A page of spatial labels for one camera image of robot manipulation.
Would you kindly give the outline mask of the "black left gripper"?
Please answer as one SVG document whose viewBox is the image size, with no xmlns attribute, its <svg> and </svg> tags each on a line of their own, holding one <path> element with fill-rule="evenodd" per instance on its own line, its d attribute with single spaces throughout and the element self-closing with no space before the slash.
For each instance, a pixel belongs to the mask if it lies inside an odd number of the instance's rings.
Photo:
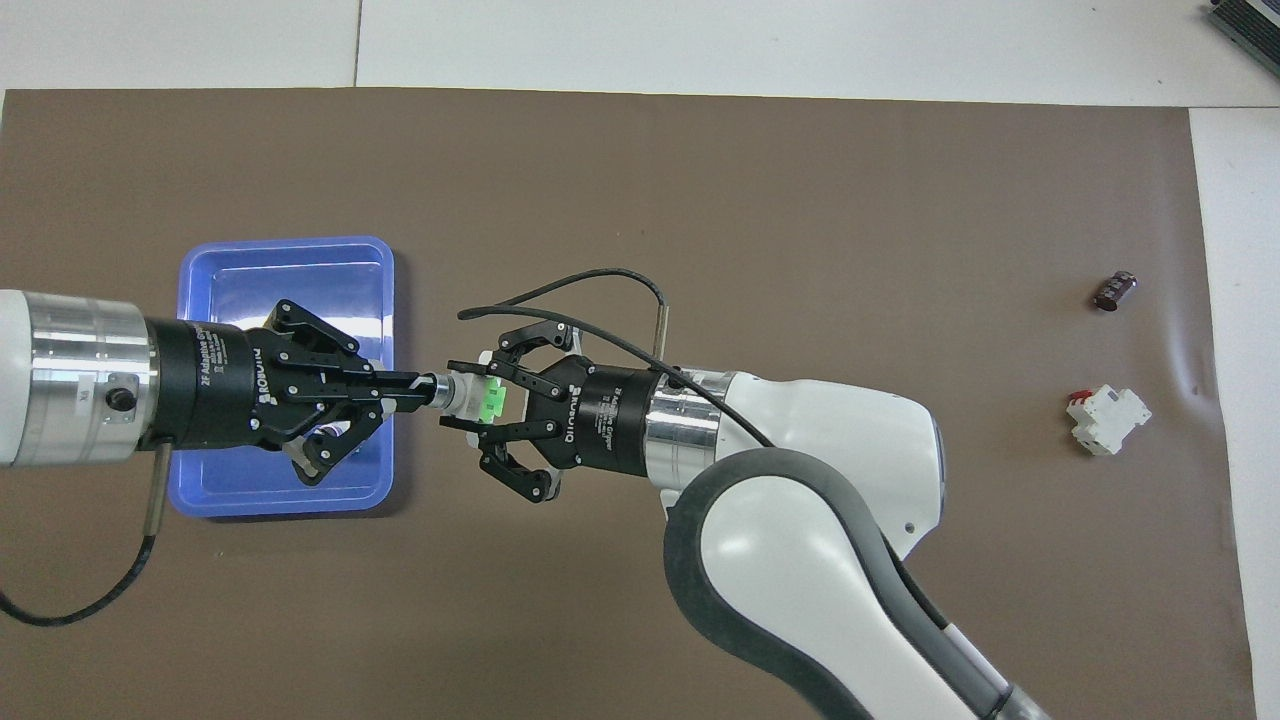
<svg viewBox="0 0 1280 720">
<path fill-rule="evenodd" d="M 282 443 L 252 427 L 259 405 L 259 332 L 234 325 L 147 318 L 155 351 L 155 409 L 146 450 L 257 447 Z M 282 299 L 266 320 L 266 388 L 278 398 L 330 401 L 284 433 L 284 454 L 298 480 L 319 486 L 397 413 L 430 405 L 439 387 L 431 373 L 396 372 L 360 354 L 355 337 L 298 302 Z"/>
</svg>

